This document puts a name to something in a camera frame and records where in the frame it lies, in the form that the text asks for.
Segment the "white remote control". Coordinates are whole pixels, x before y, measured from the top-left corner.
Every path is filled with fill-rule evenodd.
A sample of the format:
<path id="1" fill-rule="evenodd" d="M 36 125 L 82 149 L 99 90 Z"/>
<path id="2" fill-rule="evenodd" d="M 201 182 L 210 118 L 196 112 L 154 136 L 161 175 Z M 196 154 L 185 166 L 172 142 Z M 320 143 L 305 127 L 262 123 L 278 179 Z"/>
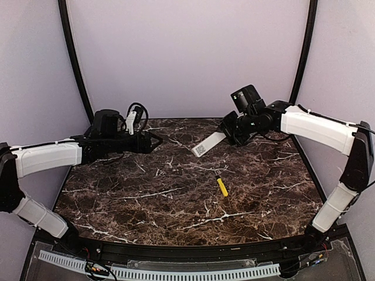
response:
<path id="1" fill-rule="evenodd" d="M 226 135 L 222 132 L 213 132 L 206 139 L 197 144 L 193 149 L 193 153 L 196 157 L 201 157 L 206 154 L 209 150 L 218 145 L 221 141 L 226 138 Z"/>

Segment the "yellow handled screwdriver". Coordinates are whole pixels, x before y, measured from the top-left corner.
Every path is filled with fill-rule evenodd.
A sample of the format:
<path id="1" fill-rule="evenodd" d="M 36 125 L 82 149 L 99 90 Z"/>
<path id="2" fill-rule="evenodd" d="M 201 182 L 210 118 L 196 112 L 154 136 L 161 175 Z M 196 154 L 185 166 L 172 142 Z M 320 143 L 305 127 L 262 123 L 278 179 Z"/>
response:
<path id="1" fill-rule="evenodd" d="M 229 193 L 228 193 L 228 191 L 225 187 L 225 184 L 222 181 L 222 178 L 218 174 L 216 175 L 216 181 L 217 181 L 217 184 L 219 185 L 219 188 L 220 188 L 220 191 L 221 191 L 222 195 L 224 197 L 227 197 L 229 195 Z"/>

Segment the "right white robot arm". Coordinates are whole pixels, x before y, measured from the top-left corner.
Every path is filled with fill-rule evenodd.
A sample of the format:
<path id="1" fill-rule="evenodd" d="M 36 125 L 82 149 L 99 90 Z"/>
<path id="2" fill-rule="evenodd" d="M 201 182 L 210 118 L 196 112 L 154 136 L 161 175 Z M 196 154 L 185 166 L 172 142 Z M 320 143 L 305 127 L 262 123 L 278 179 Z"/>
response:
<path id="1" fill-rule="evenodd" d="M 253 134 L 274 131 L 310 139 L 347 156 L 337 186 L 305 229 L 300 250 L 312 252 L 326 239 L 338 218 L 372 185 L 374 132 L 367 122 L 340 121 L 285 101 L 248 105 L 240 112 L 227 114 L 219 125 L 231 145 L 243 146 Z"/>

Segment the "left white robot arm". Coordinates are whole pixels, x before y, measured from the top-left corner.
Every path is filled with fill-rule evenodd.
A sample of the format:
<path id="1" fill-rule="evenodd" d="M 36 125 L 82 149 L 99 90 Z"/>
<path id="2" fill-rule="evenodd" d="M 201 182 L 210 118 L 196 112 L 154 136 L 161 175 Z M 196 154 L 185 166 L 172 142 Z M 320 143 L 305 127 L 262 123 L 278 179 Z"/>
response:
<path id="1" fill-rule="evenodd" d="M 84 248 L 77 228 L 38 203 L 19 187 L 19 179 L 57 167 L 86 165 L 111 153 L 149 154 L 163 139 L 153 133 L 116 133 L 113 136 L 78 135 L 68 139 L 10 147 L 1 143 L 1 212 L 15 214 L 40 228 L 73 253 Z"/>

